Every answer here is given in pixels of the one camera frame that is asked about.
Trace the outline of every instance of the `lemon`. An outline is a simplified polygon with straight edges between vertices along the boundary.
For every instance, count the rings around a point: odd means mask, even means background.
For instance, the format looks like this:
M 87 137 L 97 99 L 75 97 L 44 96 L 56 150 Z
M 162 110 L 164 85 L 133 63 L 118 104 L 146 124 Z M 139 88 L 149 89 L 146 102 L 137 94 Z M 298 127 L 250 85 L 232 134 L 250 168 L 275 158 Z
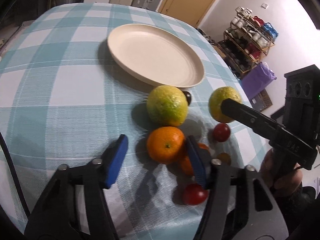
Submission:
M 232 87 L 220 87 L 216 89 L 210 96 L 209 112 L 214 120 L 218 122 L 228 123 L 233 121 L 232 118 L 224 115 L 221 112 L 221 103 L 227 98 L 231 98 L 238 103 L 242 102 L 240 94 Z
M 179 126 L 187 117 L 188 102 L 180 89 L 163 85 L 150 92 L 147 111 L 153 122 L 162 126 Z

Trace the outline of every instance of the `purple bag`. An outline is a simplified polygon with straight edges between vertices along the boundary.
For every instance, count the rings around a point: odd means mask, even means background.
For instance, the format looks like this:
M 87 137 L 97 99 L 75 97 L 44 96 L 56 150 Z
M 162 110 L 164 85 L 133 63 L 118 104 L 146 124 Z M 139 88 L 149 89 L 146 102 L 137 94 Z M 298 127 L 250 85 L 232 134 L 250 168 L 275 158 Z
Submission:
M 251 100 L 275 79 L 277 78 L 269 69 L 268 64 L 260 62 L 242 79 L 241 86 L 248 99 Z

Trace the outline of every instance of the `light switch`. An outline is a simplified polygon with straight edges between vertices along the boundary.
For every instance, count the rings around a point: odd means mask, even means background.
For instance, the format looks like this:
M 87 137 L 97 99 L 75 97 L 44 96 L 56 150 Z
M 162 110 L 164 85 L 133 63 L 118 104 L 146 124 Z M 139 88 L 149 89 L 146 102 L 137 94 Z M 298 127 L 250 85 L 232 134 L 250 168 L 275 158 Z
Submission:
M 268 5 L 268 4 L 266 4 L 266 3 L 263 3 L 263 4 L 261 5 L 261 7 L 262 7 L 262 8 L 264 8 L 264 9 L 267 9 L 267 8 L 268 8 L 268 6 L 269 6 L 269 5 Z

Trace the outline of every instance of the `beige plate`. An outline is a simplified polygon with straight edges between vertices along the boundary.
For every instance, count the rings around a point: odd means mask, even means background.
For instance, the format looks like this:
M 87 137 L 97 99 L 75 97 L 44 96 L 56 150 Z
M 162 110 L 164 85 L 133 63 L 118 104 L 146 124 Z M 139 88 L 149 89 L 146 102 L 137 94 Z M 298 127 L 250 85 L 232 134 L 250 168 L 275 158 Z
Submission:
M 204 78 L 198 55 L 184 41 L 162 29 L 127 24 L 108 37 L 114 60 L 129 74 L 150 85 L 193 87 Z

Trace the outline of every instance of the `metal bolt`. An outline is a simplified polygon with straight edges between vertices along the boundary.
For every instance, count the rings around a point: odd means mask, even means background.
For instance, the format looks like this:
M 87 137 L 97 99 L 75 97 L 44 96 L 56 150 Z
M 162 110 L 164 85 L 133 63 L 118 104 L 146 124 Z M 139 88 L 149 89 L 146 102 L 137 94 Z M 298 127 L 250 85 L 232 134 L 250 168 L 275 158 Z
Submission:
M 101 158 L 95 158 L 92 160 L 92 163 L 97 165 L 97 164 L 101 164 L 102 163 L 102 159 Z
M 64 163 L 59 165 L 58 170 L 65 171 L 67 168 L 69 168 L 68 165 Z
M 246 168 L 248 171 L 256 171 L 256 168 L 255 168 L 254 166 L 252 166 L 252 165 L 247 165 L 245 168 Z
M 211 160 L 211 163 L 212 163 L 213 165 L 221 165 L 221 161 L 220 161 L 219 159 L 212 159 L 212 160 Z

